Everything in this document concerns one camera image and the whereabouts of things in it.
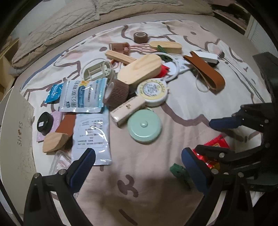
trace blanket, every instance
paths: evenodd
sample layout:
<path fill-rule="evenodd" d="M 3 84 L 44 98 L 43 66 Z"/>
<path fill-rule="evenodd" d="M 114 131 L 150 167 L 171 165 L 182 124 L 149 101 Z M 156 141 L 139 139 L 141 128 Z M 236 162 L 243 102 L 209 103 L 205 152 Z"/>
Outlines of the blanket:
<path fill-rule="evenodd" d="M 193 21 L 158 21 L 124 25 L 90 36 L 67 49 L 54 63 L 32 77 L 21 94 L 35 108 L 34 121 L 44 111 L 58 109 L 58 104 L 44 103 L 52 85 L 66 79 L 80 79 L 81 68 L 92 57 L 105 57 L 111 42 L 134 45 L 133 34 L 138 31 L 148 33 L 149 41 L 182 44 L 184 55 L 189 55 L 192 50 L 211 53 L 223 50 L 225 57 L 253 82 L 264 100 L 271 101 L 264 84 L 253 70 L 206 28 Z M 147 53 L 131 51 L 134 58 L 144 54 Z M 209 127 L 211 119 L 229 117 L 242 104 L 260 103 L 243 76 L 228 62 L 219 61 L 216 70 L 224 77 L 226 86 L 218 94 L 200 92 L 190 71 L 168 83 L 168 99 L 163 105 L 153 108 L 162 122 L 162 132 L 155 142 L 140 144 L 131 138 L 126 125 L 118 128 L 110 121 L 112 165 L 94 166 L 77 198 L 93 225 L 182 226 L 186 223 L 202 194 L 195 187 L 191 191 L 185 190 L 169 168 L 174 163 L 182 165 L 183 148 L 195 148 L 220 134 Z M 35 165 L 38 172 L 47 175 L 54 154 L 42 152 L 42 143 L 36 142 L 36 133 L 34 123 Z M 222 135 L 235 151 L 261 143 L 261 134 L 245 127 L 226 130 Z"/>
<path fill-rule="evenodd" d="M 212 15 L 202 0 L 75 0 L 68 3 L 22 43 L 12 59 L 18 76 L 38 58 L 66 40 L 99 25 L 149 13 L 187 13 Z"/>

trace white and yellow round tape measure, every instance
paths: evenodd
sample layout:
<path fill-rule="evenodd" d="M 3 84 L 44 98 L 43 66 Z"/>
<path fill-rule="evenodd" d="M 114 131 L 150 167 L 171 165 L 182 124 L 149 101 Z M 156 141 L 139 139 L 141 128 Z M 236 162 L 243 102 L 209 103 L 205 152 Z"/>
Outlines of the white and yellow round tape measure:
<path fill-rule="evenodd" d="M 151 78 L 141 82 L 136 93 L 145 99 L 147 106 L 156 107 L 165 102 L 168 87 L 164 79 Z"/>

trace green clothespin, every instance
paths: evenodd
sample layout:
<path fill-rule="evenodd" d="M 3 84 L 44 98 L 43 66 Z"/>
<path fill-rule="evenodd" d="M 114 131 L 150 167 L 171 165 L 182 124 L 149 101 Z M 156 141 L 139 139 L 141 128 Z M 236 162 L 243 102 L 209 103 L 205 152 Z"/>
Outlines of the green clothespin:
<path fill-rule="evenodd" d="M 167 53 L 164 48 L 162 48 L 160 45 L 157 46 L 158 48 L 158 51 L 161 52 L 161 53 Z M 170 62 L 170 61 L 173 61 L 170 57 L 168 56 L 164 56 L 164 55 L 159 55 L 160 58 L 165 61 L 165 62 Z"/>
<path fill-rule="evenodd" d="M 178 181 L 182 184 L 182 186 L 187 190 L 190 191 L 190 185 L 188 183 L 189 180 L 191 180 L 187 170 L 174 163 L 171 167 L 170 167 L 170 171 L 171 173 L 178 179 Z"/>

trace white packet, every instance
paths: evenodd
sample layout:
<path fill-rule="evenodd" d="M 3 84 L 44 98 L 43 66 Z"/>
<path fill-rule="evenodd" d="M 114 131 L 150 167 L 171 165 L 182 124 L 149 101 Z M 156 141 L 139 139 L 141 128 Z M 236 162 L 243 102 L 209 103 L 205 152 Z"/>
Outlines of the white packet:
<path fill-rule="evenodd" d="M 101 111 L 107 78 L 95 81 L 64 81 L 59 111 L 98 113 Z"/>
<path fill-rule="evenodd" d="M 109 110 L 103 108 L 102 113 L 77 114 L 73 129 L 73 146 L 71 161 L 78 160 L 87 148 L 96 153 L 94 165 L 110 165 L 109 149 Z"/>

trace blue gripper pad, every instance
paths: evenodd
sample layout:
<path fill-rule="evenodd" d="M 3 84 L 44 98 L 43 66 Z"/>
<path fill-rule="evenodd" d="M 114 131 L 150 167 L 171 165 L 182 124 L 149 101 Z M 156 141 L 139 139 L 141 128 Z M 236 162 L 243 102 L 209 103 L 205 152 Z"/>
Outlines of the blue gripper pad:
<path fill-rule="evenodd" d="M 74 161 L 68 168 L 67 183 L 72 194 L 80 191 L 95 161 L 95 151 L 87 148 L 79 160 Z"/>
<path fill-rule="evenodd" d="M 222 119 L 212 119 L 209 126 L 212 129 L 236 129 L 242 125 L 242 118 L 240 117 L 227 117 Z"/>
<path fill-rule="evenodd" d="M 206 195 L 213 180 L 210 169 L 202 160 L 199 160 L 195 156 L 190 148 L 182 150 L 182 163 L 184 164 L 198 191 Z"/>

